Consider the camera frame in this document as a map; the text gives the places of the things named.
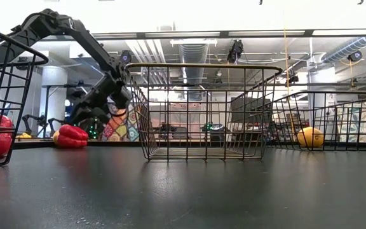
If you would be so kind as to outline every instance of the yellow fruit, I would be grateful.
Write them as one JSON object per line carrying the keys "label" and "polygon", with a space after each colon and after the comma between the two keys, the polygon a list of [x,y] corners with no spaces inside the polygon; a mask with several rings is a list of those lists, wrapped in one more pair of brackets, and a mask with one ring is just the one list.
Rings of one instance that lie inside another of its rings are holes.
{"label": "yellow fruit", "polygon": [[58,131],[56,131],[56,132],[54,133],[54,135],[53,135],[53,142],[54,142],[55,144],[57,144],[57,138],[58,138],[58,135],[59,135]]}
{"label": "yellow fruit", "polygon": [[302,147],[317,148],[323,145],[324,135],[320,130],[316,128],[306,127],[303,128],[303,130],[300,130],[299,133],[297,133],[297,140]]}

